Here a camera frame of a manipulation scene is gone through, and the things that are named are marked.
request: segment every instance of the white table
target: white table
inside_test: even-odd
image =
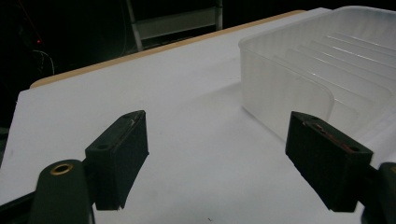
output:
[[[241,106],[238,41],[327,11],[23,91],[0,169],[0,204],[35,190],[46,166],[83,160],[84,149],[119,116],[144,109],[150,155],[125,209],[95,211],[97,223],[360,223],[361,205],[354,214],[328,211],[286,156],[285,143]],[[390,121],[381,131],[386,143],[361,140],[378,153],[374,166],[396,159]]]

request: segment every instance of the plastic tray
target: plastic tray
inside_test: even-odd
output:
[[[395,103],[396,13],[341,7],[239,42],[244,108],[281,138],[290,112],[358,138]]]

